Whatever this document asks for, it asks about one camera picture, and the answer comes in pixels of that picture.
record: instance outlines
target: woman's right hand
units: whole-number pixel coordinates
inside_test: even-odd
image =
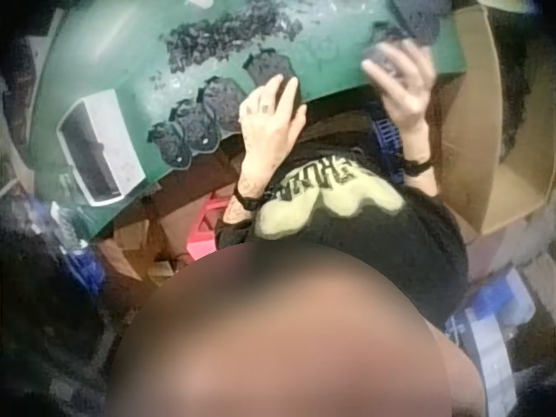
[[[402,134],[412,134],[425,122],[425,113],[436,81],[430,48],[420,48],[411,39],[401,48],[389,43],[377,46],[397,69],[400,79],[390,76],[376,63],[365,60],[361,67],[382,90],[382,101],[388,115]]]
[[[295,113],[295,94],[299,81],[289,80],[279,103],[276,93],[284,77],[273,77],[253,91],[240,106],[240,124],[245,143],[242,175],[257,181],[269,181],[291,152],[306,122],[307,106]]]

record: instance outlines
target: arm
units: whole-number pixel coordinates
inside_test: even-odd
[[[361,66],[381,89],[384,107],[400,130],[404,158],[418,163],[427,162],[431,149],[425,113],[436,80],[430,49],[420,49],[411,40],[403,41],[400,48],[387,43],[378,47],[399,75],[396,78],[390,76],[370,60],[363,61]],[[406,175],[406,184],[432,197],[438,195],[433,168],[417,177]]]
[[[240,106],[245,160],[237,190],[243,197],[258,199],[264,194],[270,179],[291,152],[305,126],[307,106],[301,106],[292,119],[299,86],[297,78],[289,80],[280,102],[276,103],[276,93],[282,81],[282,75],[273,77],[265,86],[253,91]],[[233,196],[223,221],[235,225],[251,220],[253,215]]]

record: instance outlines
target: person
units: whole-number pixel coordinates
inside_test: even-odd
[[[296,78],[276,101],[278,75],[240,107],[246,154],[216,245],[289,240],[339,249],[376,268],[443,328],[465,293],[467,252],[438,197],[430,162],[425,114],[436,79],[433,58],[412,40],[378,48],[395,74],[369,60],[362,69],[400,131],[405,185],[390,183],[371,155],[357,151],[366,133],[356,141],[332,135],[296,144],[307,106],[294,110]]]
[[[477,416],[471,361],[335,249],[248,242],[153,294],[116,352],[107,415]]]

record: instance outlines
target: green surface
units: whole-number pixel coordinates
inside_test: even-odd
[[[169,55],[159,36],[180,23],[214,20],[225,11],[240,13],[244,0],[215,0],[208,10],[184,0],[95,0],[69,11],[47,58],[32,120],[30,160],[37,171],[37,194],[47,201],[78,207],[89,236],[96,235],[170,171],[157,147],[147,143],[151,125],[166,120],[177,101],[195,97],[211,76],[230,76],[246,91],[252,90],[254,85],[242,65],[250,53],[259,51],[259,45],[290,57],[305,101],[367,82],[360,70],[361,52],[373,22],[392,19],[387,0],[284,3],[292,21],[298,18],[303,23],[303,31],[293,43],[267,38],[233,53],[227,61],[209,59],[178,74],[170,74]],[[439,74],[465,70],[452,19],[442,22],[434,56]],[[153,82],[151,77],[157,74]],[[122,202],[92,208],[77,189],[68,191],[61,185],[60,175],[70,174],[71,167],[58,144],[56,126],[75,101],[105,89],[116,90],[147,180]]]

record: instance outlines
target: sleeve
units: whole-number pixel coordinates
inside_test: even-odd
[[[457,276],[467,281],[469,272],[467,248],[463,242],[460,226],[450,210],[438,196],[430,197],[412,187],[402,187],[399,191],[409,202],[420,223],[434,239]]]
[[[244,243],[248,238],[252,225],[252,220],[246,220],[237,224],[227,224],[219,220],[215,228],[216,248],[220,250]]]

